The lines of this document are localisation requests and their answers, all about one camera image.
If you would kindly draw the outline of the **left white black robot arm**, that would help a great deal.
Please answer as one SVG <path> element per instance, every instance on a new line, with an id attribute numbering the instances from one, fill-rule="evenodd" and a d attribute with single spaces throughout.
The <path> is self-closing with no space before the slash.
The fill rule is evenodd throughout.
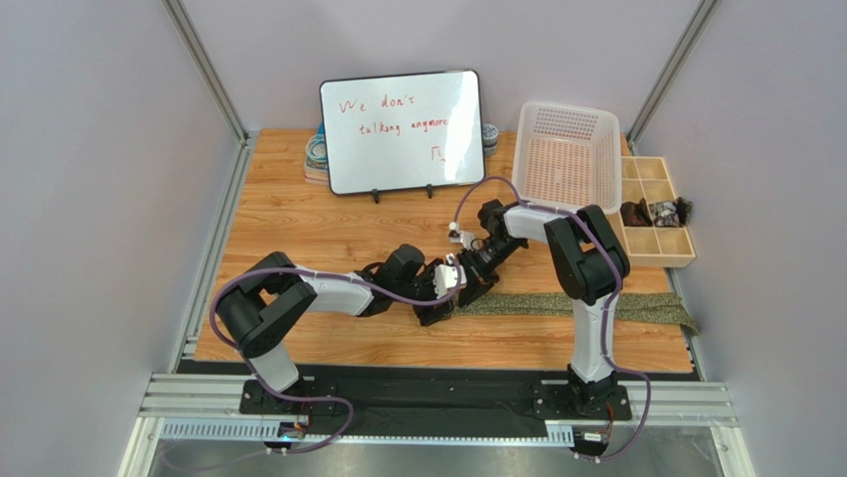
<path id="1" fill-rule="evenodd" d="M 267 390 L 282 394 L 300 377 L 283 341 L 305 314 L 370 317 L 405 303 L 429 322 L 450 312 L 465 283 L 457 257 L 427 262 L 408 244 L 349 273 L 310 269 L 273 252 L 217 292 L 209 322 Z"/>

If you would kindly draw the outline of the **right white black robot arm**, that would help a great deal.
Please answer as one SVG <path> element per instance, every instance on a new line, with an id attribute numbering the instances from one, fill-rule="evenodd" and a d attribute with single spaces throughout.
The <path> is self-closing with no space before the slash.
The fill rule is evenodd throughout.
<path id="1" fill-rule="evenodd" d="M 602 208 L 589 205 L 570 213 L 492 200 L 477 217 L 489 237 L 458 256 L 466 286 L 457 305 L 466 307 L 491 290 L 499 281 L 496 268 L 518 248 L 531 240 L 546 244 L 559 284 L 572 299 L 575 345 L 567 400 L 581 414 L 604 409 L 617 389 L 616 369 L 608 361 L 609 331 L 630 263 Z"/>

